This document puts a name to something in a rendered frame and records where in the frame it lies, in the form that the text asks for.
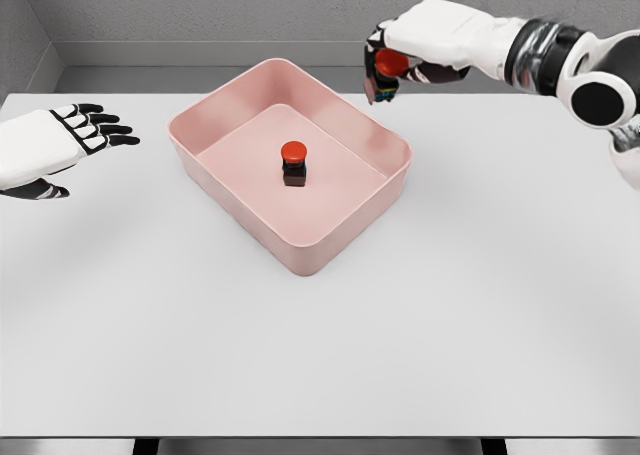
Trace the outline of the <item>pink rectangular basket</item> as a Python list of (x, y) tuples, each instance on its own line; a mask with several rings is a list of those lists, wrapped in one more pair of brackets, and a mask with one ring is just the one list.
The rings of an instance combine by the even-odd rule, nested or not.
[[(407, 141), (281, 58), (176, 114), (187, 174), (290, 271), (318, 272), (399, 197)], [(306, 184), (283, 182), (281, 147), (307, 147)]]

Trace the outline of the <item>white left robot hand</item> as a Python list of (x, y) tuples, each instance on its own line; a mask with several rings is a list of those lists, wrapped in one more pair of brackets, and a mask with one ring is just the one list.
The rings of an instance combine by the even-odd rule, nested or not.
[(69, 191), (46, 180), (100, 151), (140, 139), (99, 104), (37, 109), (0, 123), (0, 196), (60, 199)]

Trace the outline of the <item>red button industrial switch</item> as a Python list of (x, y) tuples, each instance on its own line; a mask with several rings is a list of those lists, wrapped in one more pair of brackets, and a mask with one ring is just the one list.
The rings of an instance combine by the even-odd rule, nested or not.
[(399, 80), (409, 71), (409, 57), (385, 48), (374, 55), (375, 102), (391, 101), (399, 89)]
[(288, 141), (281, 147), (283, 182), (286, 186), (306, 184), (307, 147), (300, 141)]

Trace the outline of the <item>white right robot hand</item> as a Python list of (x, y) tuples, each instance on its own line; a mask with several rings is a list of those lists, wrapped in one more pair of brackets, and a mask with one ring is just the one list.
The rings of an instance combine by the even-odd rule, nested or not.
[(400, 78), (423, 84), (462, 80), (473, 65), (472, 39), (490, 19), (486, 13), (446, 0), (424, 0), (398, 17), (379, 23), (366, 39), (364, 90), (374, 98), (374, 55), (391, 49), (409, 57), (409, 71)]

